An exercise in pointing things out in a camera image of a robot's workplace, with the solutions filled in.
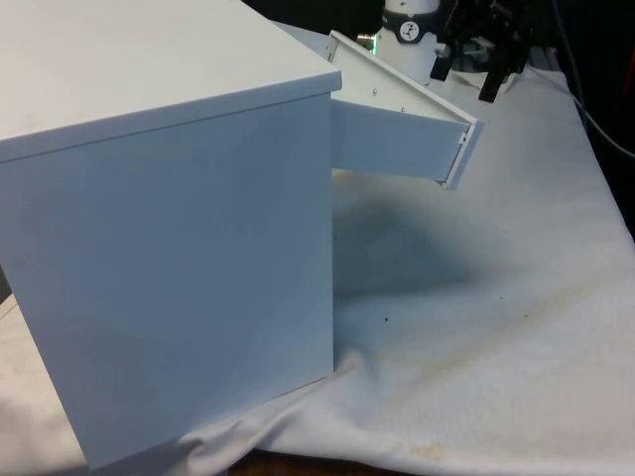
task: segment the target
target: cabinet side panel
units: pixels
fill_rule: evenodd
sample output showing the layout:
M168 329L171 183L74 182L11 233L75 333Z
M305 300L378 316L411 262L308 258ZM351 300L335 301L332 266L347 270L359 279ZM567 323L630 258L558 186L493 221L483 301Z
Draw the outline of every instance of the cabinet side panel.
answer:
M328 102L0 166L0 262L92 467L332 370Z

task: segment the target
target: open drawer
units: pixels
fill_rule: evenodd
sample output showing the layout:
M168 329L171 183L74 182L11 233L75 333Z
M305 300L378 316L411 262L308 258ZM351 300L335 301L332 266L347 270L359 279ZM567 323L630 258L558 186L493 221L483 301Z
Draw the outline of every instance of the open drawer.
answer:
M482 123L340 33L279 26L341 70L331 94L334 168L456 187Z

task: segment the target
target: white fabric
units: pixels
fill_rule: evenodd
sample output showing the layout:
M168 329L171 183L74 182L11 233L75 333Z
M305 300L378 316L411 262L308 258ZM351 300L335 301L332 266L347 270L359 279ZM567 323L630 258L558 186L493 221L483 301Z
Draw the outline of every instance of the white fabric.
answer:
M208 475L253 447L428 475L633 474L634 249L571 99L531 72L494 105L435 88L485 122L457 192L335 175L334 375L100 474ZM0 474L84 474L3 309Z

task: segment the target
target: black cable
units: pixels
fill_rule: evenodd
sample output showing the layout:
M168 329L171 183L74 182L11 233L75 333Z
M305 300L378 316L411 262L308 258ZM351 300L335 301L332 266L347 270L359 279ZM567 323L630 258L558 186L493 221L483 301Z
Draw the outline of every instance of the black cable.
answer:
M554 16L556 17L556 25L558 26L558 30L560 36L563 40L563 45L565 46L565 52L569 57L569 65L571 66L571 72L573 74L573 80L575 81L575 89L577 89L577 100L579 101L579 107L581 109L580 115L582 116L582 125L584 126L584 131L588 134L588 121L586 119L586 103L584 102L584 93L582 92L582 81L579 80L579 72L577 71L577 64L575 62L575 58L573 57L572 46L569 43L569 37L567 36L567 31L565 30L565 25L563 25L563 19L560 14L560 8L558 6L557 0L552 0L552 8L554 10Z
M531 71L533 71L535 74L537 74L539 77L541 77L542 79L546 80L547 82L553 84L557 89L559 89L560 91L562 91L565 94L568 94L569 96L571 96L571 99L573 100L573 102L575 103L575 105L579 108L582 109L582 104L580 103L580 101L573 95L573 93L571 91L569 91L568 89L566 89L565 87L559 85L557 82L555 82L553 79L551 79L550 77L548 77L546 74L544 74L542 71L540 71L539 69L533 67L533 66L527 66L528 69L530 69ZM628 149L625 149L624 147L620 146L611 136L608 135L608 133L606 131L604 131L604 129L602 129L600 127L600 125L597 123L597 121L595 121L595 119L593 119L591 117L591 115L587 112L584 111L584 117L586 117L588 119L588 121L591 123L591 126L593 126L595 128L595 130L600 134L600 136L602 136L604 138L604 140L606 142L608 142L613 148L615 148L617 151L619 151L620 153L624 154L626 157L630 157L631 159L635 159L635 152L631 152Z

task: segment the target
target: white cabinet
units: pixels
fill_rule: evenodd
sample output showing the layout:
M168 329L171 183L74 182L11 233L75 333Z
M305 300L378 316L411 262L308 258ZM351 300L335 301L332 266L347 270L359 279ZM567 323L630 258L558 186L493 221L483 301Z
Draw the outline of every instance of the white cabinet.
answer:
M0 262L91 467L332 371L335 67L228 0L7 2L0 45Z

